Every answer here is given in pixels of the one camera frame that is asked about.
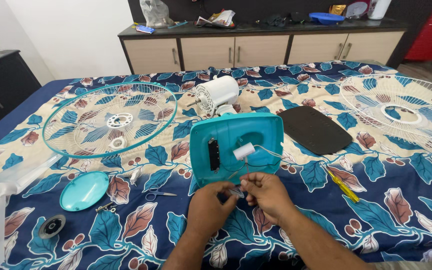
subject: floral bedsheet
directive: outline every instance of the floral bedsheet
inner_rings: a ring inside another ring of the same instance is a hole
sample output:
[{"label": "floral bedsheet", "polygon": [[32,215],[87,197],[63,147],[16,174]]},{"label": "floral bedsheet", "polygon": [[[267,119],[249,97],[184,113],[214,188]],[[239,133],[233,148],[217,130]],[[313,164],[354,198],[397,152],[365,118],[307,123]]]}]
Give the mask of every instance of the floral bedsheet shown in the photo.
[{"label": "floral bedsheet", "polygon": [[[179,107],[169,136],[157,138],[135,156],[103,160],[63,157],[40,180],[7,199],[4,269],[157,269],[186,227],[192,194],[198,189],[189,157],[192,125],[210,118],[194,101],[194,87],[214,75],[233,76],[240,87],[239,113],[278,114],[311,106],[337,122],[354,138],[344,150],[318,156],[285,135],[284,159],[276,172],[294,204],[342,245],[367,262],[432,262],[432,150],[383,134],[371,120],[339,103],[341,81],[349,76],[397,71],[352,61],[244,67],[74,79],[53,99],[0,140],[0,171],[27,157],[49,151],[42,128],[67,99],[108,84],[158,82],[176,94]],[[82,100],[78,106],[97,100]],[[392,115],[401,113],[395,110]],[[353,203],[319,166],[322,163],[360,197]],[[136,181],[124,177],[137,170]],[[88,171],[110,177],[106,196],[94,207],[66,212],[59,206],[66,184]],[[145,187],[177,196],[145,200]],[[245,194],[235,190],[241,197]],[[112,201],[116,212],[95,212]],[[41,224],[56,214],[67,222],[55,237],[41,239]],[[257,207],[238,201],[222,230],[209,240],[203,268],[251,268],[265,265],[303,268],[286,233]]]}]

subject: white wall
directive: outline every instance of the white wall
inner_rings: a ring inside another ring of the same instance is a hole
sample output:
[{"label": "white wall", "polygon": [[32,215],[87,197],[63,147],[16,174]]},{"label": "white wall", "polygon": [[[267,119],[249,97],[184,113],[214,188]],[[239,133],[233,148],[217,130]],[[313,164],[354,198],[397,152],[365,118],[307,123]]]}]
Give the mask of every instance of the white wall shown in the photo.
[{"label": "white wall", "polygon": [[130,74],[128,0],[6,0],[56,79]]},{"label": "white wall", "polygon": [[54,80],[35,46],[5,0],[0,0],[0,50],[20,50],[20,55],[41,85]]}]

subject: person's right hand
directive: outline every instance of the person's right hand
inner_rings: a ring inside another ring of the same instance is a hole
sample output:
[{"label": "person's right hand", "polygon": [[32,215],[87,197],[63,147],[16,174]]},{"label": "person's right hand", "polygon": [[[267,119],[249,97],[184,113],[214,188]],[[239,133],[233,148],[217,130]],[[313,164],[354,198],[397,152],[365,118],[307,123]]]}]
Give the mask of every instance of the person's right hand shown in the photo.
[{"label": "person's right hand", "polygon": [[247,191],[248,205],[259,205],[266,218],[281,225],[281,217],[296,210],[279,177],[265,172],[252,172],[241,176],[241,191]]}]

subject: person's left hand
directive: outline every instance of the person's left hand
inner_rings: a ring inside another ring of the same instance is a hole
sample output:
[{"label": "person's left hand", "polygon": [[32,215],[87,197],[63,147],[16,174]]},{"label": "person's left hand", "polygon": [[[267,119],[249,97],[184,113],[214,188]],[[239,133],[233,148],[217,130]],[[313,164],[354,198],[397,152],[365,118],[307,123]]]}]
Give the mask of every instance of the person's left hand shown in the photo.
[{"label": "person's left hand", "polygon": [[[207,241],[221,229],[239,199],[238,195],[229,192],[232,187],[234,184],[229,181],[218,181],[196,191],[189,203],[186,232],[196,233]],[[225,204],[219,201],[218,193],[228,196]]]}]

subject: yellow screwdriver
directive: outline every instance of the yellow screwdriver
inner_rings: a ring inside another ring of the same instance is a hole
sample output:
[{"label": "yellow screwdriver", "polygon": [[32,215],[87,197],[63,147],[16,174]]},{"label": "yellow screwdriver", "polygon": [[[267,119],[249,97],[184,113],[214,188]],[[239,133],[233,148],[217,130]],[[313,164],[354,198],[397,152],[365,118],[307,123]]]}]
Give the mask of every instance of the yellow screwdriver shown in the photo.
[{"label": "yellow screwdriver", "polygon": [[329,169],[325,168],[325,170],[327,171],[327,173],[331,176],[331,178],[333,179],[333,182],[335,182],[339,188],[341,188],[341,190],[355,203],[359,202],[360,199],[358,198],[358,196],[351,190],[349,189],[349,187],[343,182],[341,181],[341,179],[334,175],[332,171],[330,171]]}]

